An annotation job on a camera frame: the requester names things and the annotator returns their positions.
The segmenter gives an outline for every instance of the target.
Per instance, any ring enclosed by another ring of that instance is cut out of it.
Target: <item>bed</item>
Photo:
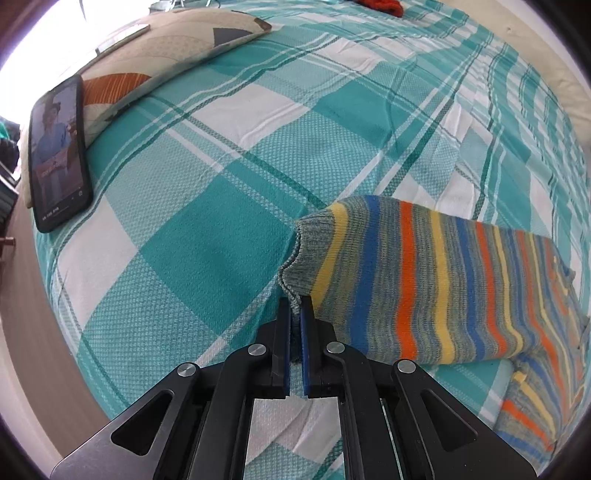
[[[89,212],[35,234],[57,324],[109,418],[177,364],[246,345],[273,318],[293,220],[352,194],[549,236],[589,313],[584,102],[565,114],[521,51],[437,2],[407,2],[401,20],[339,1],[223,6],[273,32],[118,118],[88,152]],[[509,361],[427,368],[494,425]],[[258,406],[247,477],[342,475],[335,405],[298,388]]]

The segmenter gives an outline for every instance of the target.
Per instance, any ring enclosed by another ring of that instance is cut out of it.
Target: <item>black phone case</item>
[[[44,103],[50,95],[55,96],[57,93],[59,93],[64,88],[70,86],[72,83],[76,85],[76,137],[78,143],[78,155],[80,158],[80,169],[82,171],[83,180],[83,186],[80,191],[83,192],[83,194],[81,196],[76,197],[74,201],[70,202],[70,208],[66,209],[61,213],[59,212],[55,216],[52,216],[46,220],[43,220],[43,213],[38,211],[38,206],[40,205],[41,201],[37,198],[37,195],[39,195],[40,192],[36,192],[33,185],[33,160],[31,158],[31,133],[33,131],[32,113],[31,119],[29,120],[29,144],[27,145],[29,155],[27,165],[29,173],[29,188],[31,190],[31,199],[33,201],[33,217],[35,217],[35,224],[37,225],[37,230],[39,230],[41,233],[49,233],[62,223],[67,222],[74,215],[87,208],[91,204],[93,198],[92,184],[90,182],[90,173],[88,170],[88,163],[86,162],[86,145],[84,141],[84,91],[82,77],[77,74],[61,82],[57,87],[47,92],[38,101],[36,101],[33,107],[33,111],[39,104]]]

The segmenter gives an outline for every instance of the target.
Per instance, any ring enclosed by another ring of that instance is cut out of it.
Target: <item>orange stripe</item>
[[[84,105],[117,103],[149,80],[143,73],[112,73],[84,81]]]
[[[417,358],[417,344],[414,340],[413,323],[414,299],[416,295],[415,245],[413,232],[413,204],[400,202],[401,272],[400,298],[396,312],[396,334],[400,339],[401,358]]]
[[[511,400],[505,400],[503,402],[502,409],[504,411],[506,411],[509,415],[511,415],[519,423],[521,423],[526,428],[528,428],[529,430],[531,430],[532,432],[534,432],[534,434],[536,436],[538,436],[540,438],[540,440],[542,440],[542,442],[544,442],[544,444],[546,445],[546,450],[551,451],[553,449],[552,442],[550,442],[550,439],[540,429],[540,427],[538,426],[538,424],[536,422],[534,422],[531,418],[529,418],[521,410],[519,410],[517,408],[517,406],[515,406],[515,404]]]
[[[525,283],[527,284],[527,310],[530,314],[530,321],[533,327],[536,329],[538,334],[540,335],[540,339],[542,341],[542,346],[548,353],[548,357],[550,357],[550,363],[552,364],[552,369],[554,370],[554,377],[556,378],[556,382],[558,383],[558,388],[560,390],[560,396],[562,400],[562,413],[563,415],[567,411],[566,407],[566,396],[564,390],[564,382],[562,381],[562,377],[560,375],[560,367],[558,366],[558,356],[556,355],[556,350],[554,349],[554,345],[552,342],[548,340],[548,337],[545,334],[545,331],[542,329],[538,321],[536,320],[535,316],[535,308],[534,308],[534,294],[533,294],[533,286],[531,283],[531,271],[530,271],[530,261],[527,257],[527,249],[525,247],[525,233],[521,230],[517,231],[517,242],[519,243],[519,247],[521,248],[521,256],[523,257],[523,266],[525,270]]]
[[[480,222],[476,223],[476,236],[478,237],[486,275],[486,323],[498,347],[497,357],[502,357],[507,353],[508,345],[507,340],[501,335],[496,325],[495,276],[492,272],[491,255],[486,241],[484,225]]]

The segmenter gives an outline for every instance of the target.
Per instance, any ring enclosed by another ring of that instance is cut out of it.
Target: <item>blue stripe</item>
[[[513,304],[515,305],[515,312],[517,314],[517,321],[521,328],[519,332],[522,335],[527,335],[529,337],[529,347],[533,347],[537,343],[537,336],[533,332],[531,325],[529,325],[525,321],[525,317],[523,315],[523,308],[525,308],[525,301],[523,299],[523,286],[521,285],[521,272],[519,267],[522,266],[522,262],[517,257],[517,244],[515,243],[514,233],[510,231],[506,231],[505,235],[506,245],[508,252],[511,253],[511,262],[509,263],[509,268],[513,269],[513,275],[509,275],[511,281],[515,282],[515,288],[512,289],[514,295],[517,296],[516,302]]]
[[[547,454],[541,453],[538,449],[532,447],[529,443],[517,437],[513,437],[513,435],[510,435],[507,432],[501,431],[496,432],[496,434],[499,437],[501,437],[504,441],[506,441],[509,445],[511,445],[515,450],[520,450],[520,453],[525,452],[528,455],[531,455],[536,460],[538,460],[540,463],[543,463],[545,460],[547,460]]]
[[[357,350],[368,352],[367,319],[374,289],[374,272],[378,258],[379,237],[379,197],[364,198],[369,213],[368,227],[363,239],[363,253],[359,268],[359,282],[355,294],[355,304],[349,322],[351,345]]]
[[[463,218],[456,217],[457,237],[460,242],[460,250],[462,251],[462,258],[464,259],[464,266],[466,270],[466,296],[467,296],[467,312],[466,312],[466,328],[474,347],[476,348],[476,358],[474,361],[482,360],[484,358],[486,348],[484,342],[478,335],[476,330],[476,294],[474,292],[474,270],[472,260],[470,258],[470,250],[468,248],[468,233],[466,231],[466,221]]]

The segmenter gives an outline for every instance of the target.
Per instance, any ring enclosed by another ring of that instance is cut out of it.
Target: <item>patterned pillowcase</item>
[[[150,30],[80,72],[86,147],[131,102],[179,73],[271,31],[260,18],[217,8],[175,9],[136,23],[149,24]],[[24,132],[22,194],[31,208],[27,142]]]

